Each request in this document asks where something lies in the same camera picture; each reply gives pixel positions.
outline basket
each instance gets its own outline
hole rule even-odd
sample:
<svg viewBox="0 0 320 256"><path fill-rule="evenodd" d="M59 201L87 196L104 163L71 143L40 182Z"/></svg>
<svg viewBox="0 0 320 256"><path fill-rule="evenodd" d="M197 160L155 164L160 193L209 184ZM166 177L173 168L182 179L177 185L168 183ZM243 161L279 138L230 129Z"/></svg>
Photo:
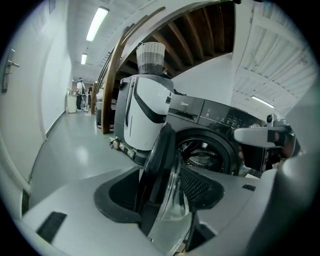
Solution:
<svg viewBox="0 0 320 256"><path fill-rule="evenodd" d="M136 49L139 74L160 75L164 71L166 47L160 42L140 42L139 44Z"/></svg>

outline washing machine door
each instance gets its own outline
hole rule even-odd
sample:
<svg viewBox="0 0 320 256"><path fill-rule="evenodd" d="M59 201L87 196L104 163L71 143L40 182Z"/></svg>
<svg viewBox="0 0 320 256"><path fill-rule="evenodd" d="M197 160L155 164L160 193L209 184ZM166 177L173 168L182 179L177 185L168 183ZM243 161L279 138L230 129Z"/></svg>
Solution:
<svg viewBox="0 0 320 256"><path fill-rule="evenodd" d="M237 146L213 130L191 128L177 132L176 150L181 152L184 165L213 172L238 175L242 164Z"/></svg>

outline gray floor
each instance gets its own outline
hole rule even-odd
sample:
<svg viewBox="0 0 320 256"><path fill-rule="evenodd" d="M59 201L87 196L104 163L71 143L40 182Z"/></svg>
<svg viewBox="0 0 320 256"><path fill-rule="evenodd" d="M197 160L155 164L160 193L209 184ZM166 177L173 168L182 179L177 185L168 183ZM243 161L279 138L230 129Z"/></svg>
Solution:
<svg viewBox="0 0 320 256"><path fill-rule="evenodd" d="M43 144L34 164L29 207L75 180L135 166L124 153L109 146L96 127L95 115L65 114Z"/></svg>

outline white ceiling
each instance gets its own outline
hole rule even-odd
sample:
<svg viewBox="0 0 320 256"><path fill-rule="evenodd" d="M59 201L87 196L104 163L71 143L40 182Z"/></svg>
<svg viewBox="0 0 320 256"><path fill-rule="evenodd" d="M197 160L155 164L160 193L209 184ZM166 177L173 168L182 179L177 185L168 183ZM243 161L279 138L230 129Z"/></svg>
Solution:
<svg viewBox="0 0 320 256"><path fill-rule="evenodd" d="M275 4L253 3L252 9L252 26L236 67L231 105L264 120L270 113L283 118L315 81L318 66L299 30Z"/></svg>
<svg viewBox="0 0 320 256"><path fill-rule="evenodd" d="M130 26L129 17L155 0L70 0L68 33L71 43L73 79L82 77L85 82L96 81L104 60L113 48L111 38L120 27ZM86 41L93 17L99 7L110 9L93 42ZM81 55L87 53L86 65L81 65Z"/></svg>

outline dark cloth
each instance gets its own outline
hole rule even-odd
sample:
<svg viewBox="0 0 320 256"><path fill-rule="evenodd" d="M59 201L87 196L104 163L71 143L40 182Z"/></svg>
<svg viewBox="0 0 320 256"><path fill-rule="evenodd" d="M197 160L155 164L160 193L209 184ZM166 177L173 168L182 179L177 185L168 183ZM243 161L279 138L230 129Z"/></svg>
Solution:
<svg viewBox="0 0 320 256"><path fill-rule="evenodd" d="M81 110L81 101L82 101L82 95L81 94L78 94L76 96L76 108L78 110Z"/></svg>
<svg viewBox="0 0 320 256"><path fill-rule="evenodd" d="M89 108L91 107L91 95L90 94L88 95L88 106L89 106Z"/></svg>

